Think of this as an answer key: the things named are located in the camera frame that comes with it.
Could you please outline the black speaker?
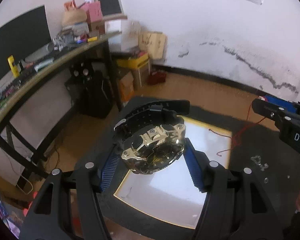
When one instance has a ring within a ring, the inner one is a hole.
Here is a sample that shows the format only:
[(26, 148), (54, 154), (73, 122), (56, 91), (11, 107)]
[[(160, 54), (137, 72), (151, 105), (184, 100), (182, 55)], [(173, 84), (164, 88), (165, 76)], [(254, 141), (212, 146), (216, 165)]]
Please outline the black speaker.
[(71, 77), (77, 81), (85, 81), (93, 76), (94, 70), (90, 61), (78, 61), (69, 68)]

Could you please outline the brown cardboard box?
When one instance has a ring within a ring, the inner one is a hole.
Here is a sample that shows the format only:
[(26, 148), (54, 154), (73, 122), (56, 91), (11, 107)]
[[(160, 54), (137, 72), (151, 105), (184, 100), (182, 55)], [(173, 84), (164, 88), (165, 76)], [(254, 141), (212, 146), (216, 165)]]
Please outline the brown cardboard box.
[(121, 102), (128, 102), (134, 96), (134, 92), (147, 83), (150, 72), (149, 60), (136, 69), (118, 68), (117, 85)]

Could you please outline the dark red floor item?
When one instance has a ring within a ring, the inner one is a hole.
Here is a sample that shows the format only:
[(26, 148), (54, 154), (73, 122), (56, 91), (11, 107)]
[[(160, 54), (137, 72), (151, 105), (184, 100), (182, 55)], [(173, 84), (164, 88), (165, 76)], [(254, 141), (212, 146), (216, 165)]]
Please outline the dark red floor item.
[(150, 86), (165, 83), (167, 74), (162, 71), (153, 71), (149, 74), (147, 84)]

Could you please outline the black patterned tablecloth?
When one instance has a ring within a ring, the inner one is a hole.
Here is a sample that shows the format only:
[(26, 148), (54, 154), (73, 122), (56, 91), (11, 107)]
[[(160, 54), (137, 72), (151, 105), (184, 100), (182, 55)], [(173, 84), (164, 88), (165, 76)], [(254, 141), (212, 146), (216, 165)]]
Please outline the black patterned tablecloth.
[[(121, 110), (111, 127), (102, 132), (101, 139), (93, 152), (78, 162), (75, 169), (94, 159), (97, 154), (110, 146), (116, 146), (115, 153), (119, 156), (119, 162), (111, 184), (97, 195), (103, 218), (110, 218), (121, 226), (152, 239), (193, 239), (195, 228), (182, 228), (157, 220), (140, 211), (134, 211), (132, 207), (122, 203), (113, 195), (127, 172), (131, 171), (118, 154), (119, 145), (114, 139), (114, 127), (134, 108), (151, 101), (159, 101), (159, 99), (132, 98)], [(230, 161), (226, 169), (232, 171), (251, 169), (274, 210), (283, 200), (289, 200), (292, 195), (296, 194), (296, 187), (300, 184), (300, 154), (280, 139), (279, 132), (266, 130), (257, 124), (250, 124), (247, 129), (243, 129), (243, 123), (239, 120), (207, 112), (191, 105), (189, 114), (182, 116), (183, 119), (185, 117), (232, 132)], [(280, 223), (283, 215), (276, 211), (275, 213)]]

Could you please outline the brown paper shopping bag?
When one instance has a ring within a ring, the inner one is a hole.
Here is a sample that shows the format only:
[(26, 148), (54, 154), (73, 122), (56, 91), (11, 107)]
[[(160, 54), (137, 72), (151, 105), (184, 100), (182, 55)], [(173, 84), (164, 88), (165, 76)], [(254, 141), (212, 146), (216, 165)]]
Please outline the brown paper shopping bag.
[(139, 35), (139, 48), (153, 60), (163, 57), (167, 36), (161, 32), (143, 32)]

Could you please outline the yellow open cardboard box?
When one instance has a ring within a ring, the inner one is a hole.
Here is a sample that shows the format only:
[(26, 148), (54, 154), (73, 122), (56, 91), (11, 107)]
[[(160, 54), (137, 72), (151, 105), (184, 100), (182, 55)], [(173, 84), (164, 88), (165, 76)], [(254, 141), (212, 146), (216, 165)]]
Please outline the yellow open cardboard box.
[[(194, 148), (227, 168), (232, 132), (187, 117), (184, 121)], [(134, 211), (187, 229), (196, 227), (206, 197), (194, 186), (183, 157), (151, 175), (128, 171), (113, 195)]]

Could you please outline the white paper shopping bag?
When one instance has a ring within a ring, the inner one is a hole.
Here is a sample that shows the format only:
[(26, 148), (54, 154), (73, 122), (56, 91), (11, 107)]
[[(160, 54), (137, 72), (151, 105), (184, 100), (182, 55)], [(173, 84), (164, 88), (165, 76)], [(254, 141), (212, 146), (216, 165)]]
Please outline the white paper shopping bag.
[(127, 52), (139, 45), (141, 25), (139, 21), (113, 20), (105, 23), (106, 34), (119, 31), (121, 34), (109, 39), (111, 52)]

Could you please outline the pink box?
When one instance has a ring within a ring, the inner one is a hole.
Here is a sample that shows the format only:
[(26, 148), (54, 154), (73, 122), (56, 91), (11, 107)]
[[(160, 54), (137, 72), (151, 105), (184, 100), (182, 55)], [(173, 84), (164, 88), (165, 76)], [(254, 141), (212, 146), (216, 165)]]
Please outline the pink box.
[(85, 3), (81, 6), (87, 15), (87, 23), (101, 21), (103, 18), (100, 1)]

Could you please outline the gold black wrist watch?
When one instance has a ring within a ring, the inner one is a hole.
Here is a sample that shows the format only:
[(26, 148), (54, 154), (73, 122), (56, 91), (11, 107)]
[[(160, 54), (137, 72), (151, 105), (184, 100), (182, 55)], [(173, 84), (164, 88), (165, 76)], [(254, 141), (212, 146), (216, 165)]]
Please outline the gold black wrist watch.
[(151, 101), (134, 108), (114, 127), (118, 154), (135, 174), (153, 174), (178, 160), (185, 148), (187, 100)]

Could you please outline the flat yellow box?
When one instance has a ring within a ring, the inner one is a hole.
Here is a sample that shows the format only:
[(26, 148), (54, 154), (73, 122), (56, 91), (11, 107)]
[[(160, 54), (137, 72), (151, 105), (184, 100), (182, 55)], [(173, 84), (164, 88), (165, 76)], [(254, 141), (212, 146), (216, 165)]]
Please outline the flat yellow box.
[(149, 61), (149, 55), (147, 53), (142, 53), (138, 57), (130, 57), (128, 59), (118, 59), (117, 66), (121, 68), (128, 69), (138, 69)]

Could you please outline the black computer monitor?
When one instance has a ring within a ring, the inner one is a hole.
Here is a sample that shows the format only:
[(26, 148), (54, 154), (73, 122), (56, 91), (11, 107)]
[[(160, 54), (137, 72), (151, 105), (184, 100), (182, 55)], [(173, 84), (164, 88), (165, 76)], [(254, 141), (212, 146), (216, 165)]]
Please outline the black computer monitor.
[(34, 8), (0, 27), (0, 80), (11, 70), (8, 57), (18, 62), (51, 42), (45, 7)]

